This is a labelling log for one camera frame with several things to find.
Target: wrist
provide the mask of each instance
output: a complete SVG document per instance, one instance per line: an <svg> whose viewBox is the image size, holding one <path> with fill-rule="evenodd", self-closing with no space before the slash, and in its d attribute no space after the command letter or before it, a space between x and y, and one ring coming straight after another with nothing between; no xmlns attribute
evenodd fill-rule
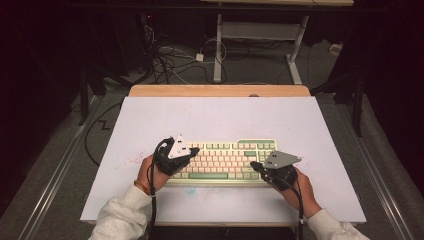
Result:
<svg viewBox="0 0 424 240"><path fill-rule="evenodd" d="M311 218L312 216L314 216L317 212L321 210L321 206L316 201L304 204L303 207L304 207L304 215L306 218Z"/></svg>
<svg viewBox="0 0 424 240"><path fill-rule="evenodd" d="M150 196L150 189L145 184L143 184L141 181L134 180L134 186L138 187L146 195L149 195Z"/></svg>

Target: table leg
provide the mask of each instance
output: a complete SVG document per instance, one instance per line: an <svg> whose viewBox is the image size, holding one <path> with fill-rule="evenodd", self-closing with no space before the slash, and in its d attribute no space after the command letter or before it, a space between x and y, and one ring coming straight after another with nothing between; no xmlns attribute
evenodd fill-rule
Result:
<svg viewBox="0 0 424 240"><path fill-rule="evenodd" d="M221 64L222 64L222 52L221 52L221 40L222 40L222 14L218 14L218 21L216 24L216 55L215 55L215 66L213 71L213 82L221 82Z"/></svg>
<svg viewBox="0 0 424 240"><path fill-rule="evenodd" d="M293 83L294 84L302 84L302 81L300 80L299 71L296 67L296 56L299 52L300 44L302 43L303 34L306 30L306 24L308 23L309 16L304 16L302 19L302 23L299 26L299 29L296 34L296 40L294 42L294 50L292 54L287 54L287 64L289 65L290 73L292 75Z"/></svg>

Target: person's left hand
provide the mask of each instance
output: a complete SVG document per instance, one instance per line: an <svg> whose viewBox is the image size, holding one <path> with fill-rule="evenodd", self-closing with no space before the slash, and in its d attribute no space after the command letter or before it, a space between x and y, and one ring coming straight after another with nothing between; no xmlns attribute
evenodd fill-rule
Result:
<svg viewBox="0 0 424 240"><path fill-rule="evenodd" d="M150 179L151 169L150 165L153 161L153 155L148 156L141 163L140 170L138 171L137 181L138 184L135 184L138 188L143 190L147 195L150 195L150 184L147 180ZM159 191L169 180L170 176L161 172L157 166L155 165L154 173L153 173L153 184L155 186L155 191Z"/></svg>

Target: person's right hand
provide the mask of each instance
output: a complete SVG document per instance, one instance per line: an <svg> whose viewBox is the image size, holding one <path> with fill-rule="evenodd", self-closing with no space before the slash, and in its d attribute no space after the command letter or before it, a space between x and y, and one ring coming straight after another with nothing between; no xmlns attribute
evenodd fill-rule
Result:
<svg viewBox="0 0 424 240"><path fill-rule="evenodd" d="M293 184L293 187L297 192L299 192L300 188L299 193L302 194L304 215L306 218L310 218L315 215L315 213L319 212L321 207L315 200L314 191L312 189L311 182L309 181L309 177L299 171L298 168L295 169L298 177L297 182ZM275 190L283 195L284 199L290 206L299 210L299 200L296 197L296 194L290 188L284 191L280 191L277 188L275 188Z"/></svg>

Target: hand-mounted device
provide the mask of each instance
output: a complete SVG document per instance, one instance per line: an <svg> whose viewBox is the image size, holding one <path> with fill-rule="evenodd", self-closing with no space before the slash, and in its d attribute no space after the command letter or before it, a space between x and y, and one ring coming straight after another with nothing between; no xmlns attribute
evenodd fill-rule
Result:
<svg viewBox="0 0 424 240"><path fill-rule="evenodd" d="M170 137L163 140L166 146L160 146L153 155L153 162L159 170L168 176L174 175L181 168L190 163L190 158L195 157L199 148L189 148L183 137L178 135L176 139Z"/></svg>
<svg viewBox="0 0 424 240"><path fill-rule="evenodd" d="M287 153L272 151L264 164L251 162L253 170L261 174L261 178L280 191L289 188L287 184L293 185L297 180L296 169L293 163L300 162L302 158Z"/></svg>

